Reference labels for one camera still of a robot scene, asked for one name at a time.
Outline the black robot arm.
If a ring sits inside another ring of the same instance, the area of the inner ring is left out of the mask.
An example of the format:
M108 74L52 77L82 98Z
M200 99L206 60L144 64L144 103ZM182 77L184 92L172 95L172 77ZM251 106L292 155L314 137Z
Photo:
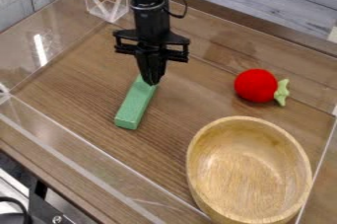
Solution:
M168 61L188 61L190 39L170 26L170 18L183 19L187 12L172 13L170 0L131 0L131 9L136 28L114 32L115 48L135 56L143 80L155 86L167 73Z

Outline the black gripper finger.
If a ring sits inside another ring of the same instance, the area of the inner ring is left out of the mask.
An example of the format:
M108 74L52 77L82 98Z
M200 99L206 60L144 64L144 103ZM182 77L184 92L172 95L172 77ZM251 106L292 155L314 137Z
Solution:
M167 73L168 58L164 54L156 52L152 55L152 82L158 85Z
M152 69L151 69L151 64L150 64L150 60L148 60L148 55L144 53L138 53L135 55L135 57L138 60L138 65L139 65L143 79L150 85L152 85L154 84Z

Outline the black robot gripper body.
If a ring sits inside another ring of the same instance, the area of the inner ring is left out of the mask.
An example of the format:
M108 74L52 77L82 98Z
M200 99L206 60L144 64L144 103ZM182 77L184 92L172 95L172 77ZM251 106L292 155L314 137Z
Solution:
M170 2L132 6L132 10L136 27L114 32L116 51L132 55L158 53L167 60L187 62L190 39L170 29Z

